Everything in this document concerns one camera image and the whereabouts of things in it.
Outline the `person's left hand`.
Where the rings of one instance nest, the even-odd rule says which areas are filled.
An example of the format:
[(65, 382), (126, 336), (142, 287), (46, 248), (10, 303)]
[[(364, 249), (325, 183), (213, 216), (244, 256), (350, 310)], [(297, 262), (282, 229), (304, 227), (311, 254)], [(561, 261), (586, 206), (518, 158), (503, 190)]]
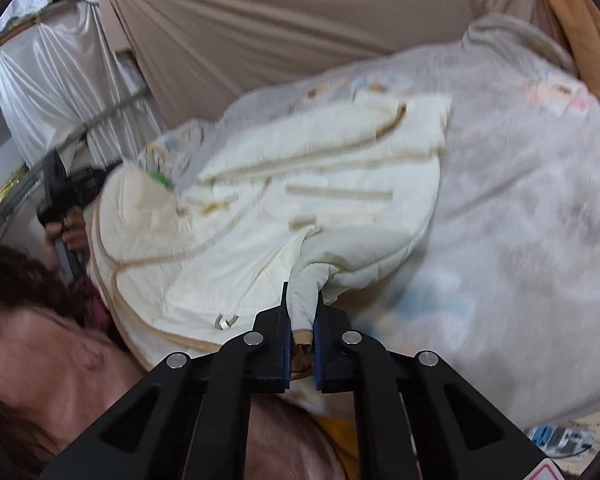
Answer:
[(86, 232), (83, 210), (73, 207), (61, 222), (50, 222), (44, 231), (46, 266), (50, 270), (59, 268), (55, 243), (61, 240), (70, 250), (77, 252), (87, 262), (91, 258), (90, 244)]

